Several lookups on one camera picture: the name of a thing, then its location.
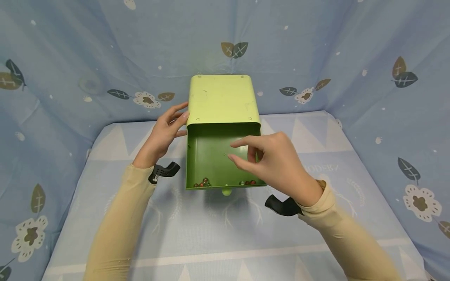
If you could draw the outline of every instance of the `blue fabric backdrop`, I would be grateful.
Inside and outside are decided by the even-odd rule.
[[[340,119],[450,279],[449,14],[437,0],[0,2],[0,274],[40,279],[105,125],[155,120],[193,75],[243,73],[261,114]]]

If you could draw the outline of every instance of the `black clamp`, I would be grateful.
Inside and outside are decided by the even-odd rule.
[[[155,165],[153,167],[153,172],[151,173],[151,175],[148,177],[148,181],[151,184],[157,184],[158,183],[158,178],[161,177],[166,177],[166,178],[170,178],[176,175],[176,173],[180,170],[180,165],[178,165],[175,162],[171,162],[166,168],[164,168],[161,165]]]
[[[285,217],[291,217],[297,214],[303,215],[301,208],[291,197],[281,202],[274,195],[270,195],[265,201],[264,206]]]

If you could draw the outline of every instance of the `right hand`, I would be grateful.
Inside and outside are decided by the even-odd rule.
[[[234,148],[242,146],[248,146],[247,160],[228,155],[239,169],[257,176],[302,206],[312,206],[319,201],[323,190],[303,168],[285,133],[246,136],[231,143]]]

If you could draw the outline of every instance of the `forearm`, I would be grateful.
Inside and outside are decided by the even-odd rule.
[[[393,261],[377,241],[344,210],[325,182],[324,193],[311,207],[300,206],[299,218],[317,229],[351,281],[400,281]]]
[[[126,168],[122,186],[92,243],[85,281],[127,280],[142,217],[155,185],[147,180],[153,168]]]

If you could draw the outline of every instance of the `finger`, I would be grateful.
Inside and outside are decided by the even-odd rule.
[[[230,144],[231,147],[237,148],[248,145],[249,147],[263,149],[263,136],[246,136],[242,139],[238,139]]]
[[[186,125],[188,117],[189,111],[184,112],[180,117],[172,122],[172,124],[170,125],[170,129],[174,130],[174,132],[178,131],[182,126]]]
[[[251,163],[256,163],[257,148],[249,146],[247,149],[247,160]]]
[[[178,132],[176,132],[175,137],[182,137],[188,134],[188,131],[186,130],[179,130]]]
[[[174,115],[177,111],[186,108],[188,106],[188,102],[180,103],[169,108],[165,113],[163,113],[160,118],[165,122],[169,123],[170,117]]]
[[[170,117],[170,122],[176,120],[176,119],[179,118],[181,115],[183,115],[183,112],[177,112],[177,113],[175,113],[174,115],[172,115],[172,116]]]
[[[240,170],[249,172],[257,177],[259,177],[257,174],[257,165],[256,163],[251,163],[249,161],[245,161],[244,159],[234,155],[234,154],[228,154],[228,158],[234,162],[236,167]]]

